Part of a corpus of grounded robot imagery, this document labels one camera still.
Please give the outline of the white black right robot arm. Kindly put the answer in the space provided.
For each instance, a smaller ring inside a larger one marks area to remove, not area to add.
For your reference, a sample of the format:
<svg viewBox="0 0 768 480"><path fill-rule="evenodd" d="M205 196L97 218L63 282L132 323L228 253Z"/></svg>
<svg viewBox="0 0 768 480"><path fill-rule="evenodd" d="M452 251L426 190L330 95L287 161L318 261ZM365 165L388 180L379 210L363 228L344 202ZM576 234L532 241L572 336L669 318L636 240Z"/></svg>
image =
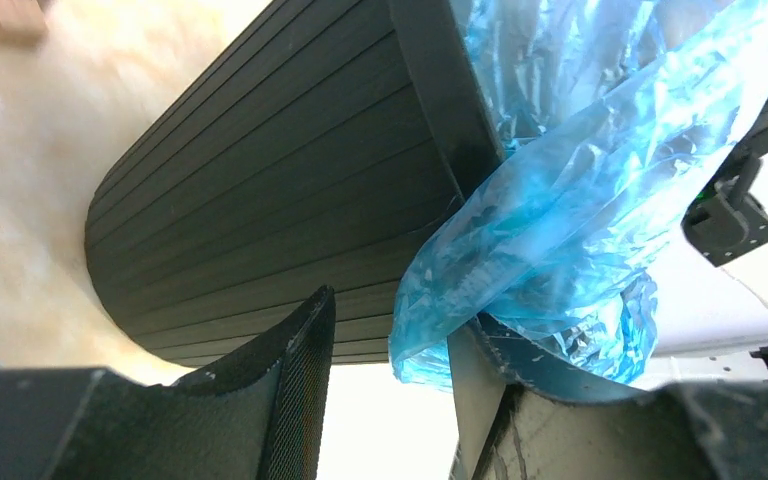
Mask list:
<svg viewBox="0 0 768 480"><path fill-rule="evenodd" d="M768 100L652 273L659 343L637 387L768 379Z"/></svg>

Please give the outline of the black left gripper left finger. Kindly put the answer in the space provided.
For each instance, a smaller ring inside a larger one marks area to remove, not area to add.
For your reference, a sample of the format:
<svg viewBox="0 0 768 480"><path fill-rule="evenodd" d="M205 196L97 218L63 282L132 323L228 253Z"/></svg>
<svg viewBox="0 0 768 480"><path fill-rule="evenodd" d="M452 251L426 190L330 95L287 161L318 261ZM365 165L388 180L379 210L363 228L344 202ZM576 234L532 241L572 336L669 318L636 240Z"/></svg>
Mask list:
<svg viewBox="0 0 768 480"><path fill-rule="evenodd" d="M332 288L170 386L106 368L0 369L0 479L312 479Z"/></svg>

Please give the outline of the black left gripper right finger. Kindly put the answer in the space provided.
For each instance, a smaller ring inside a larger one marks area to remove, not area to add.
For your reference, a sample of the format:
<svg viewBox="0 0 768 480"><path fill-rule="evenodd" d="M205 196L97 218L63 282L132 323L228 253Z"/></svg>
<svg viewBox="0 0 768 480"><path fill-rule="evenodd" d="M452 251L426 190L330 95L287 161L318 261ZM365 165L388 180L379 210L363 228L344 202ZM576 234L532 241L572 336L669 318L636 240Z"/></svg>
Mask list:
<svg viewBox="0 0 768 480"><path fill-rule="evenodd" d="M768 380L639 390L484 314L448 348L456 479L768 479Z"/></svg>

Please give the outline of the blue plastic trash bag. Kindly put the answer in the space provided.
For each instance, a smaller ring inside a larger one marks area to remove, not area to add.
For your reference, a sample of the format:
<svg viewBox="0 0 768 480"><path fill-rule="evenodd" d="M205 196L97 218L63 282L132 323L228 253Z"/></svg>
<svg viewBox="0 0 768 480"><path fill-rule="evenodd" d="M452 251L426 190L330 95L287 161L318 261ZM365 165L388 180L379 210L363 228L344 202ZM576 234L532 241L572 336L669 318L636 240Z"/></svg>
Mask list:
<svg viewBox="0 0 768 480"><path fill-rule="evenodd" d="M452 387L479 313L628 384L657 342L648 267L768 97L768 1L456 1L502 162L400 282L394 376Z"/></svg>

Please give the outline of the black ribbed trash bin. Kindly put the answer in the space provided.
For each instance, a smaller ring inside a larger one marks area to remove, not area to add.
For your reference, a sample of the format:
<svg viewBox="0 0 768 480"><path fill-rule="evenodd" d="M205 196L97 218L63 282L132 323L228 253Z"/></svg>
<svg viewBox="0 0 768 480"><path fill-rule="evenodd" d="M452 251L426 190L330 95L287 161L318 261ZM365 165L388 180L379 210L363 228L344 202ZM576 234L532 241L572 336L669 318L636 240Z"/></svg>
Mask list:
<svg viewBox="0 0 768 480"><path fill-rule="evenodd" d="M399 281L503 155L448 1L274 1L109 170L85 253L113 322L206 365L336 294L384 363Z"/></svg>

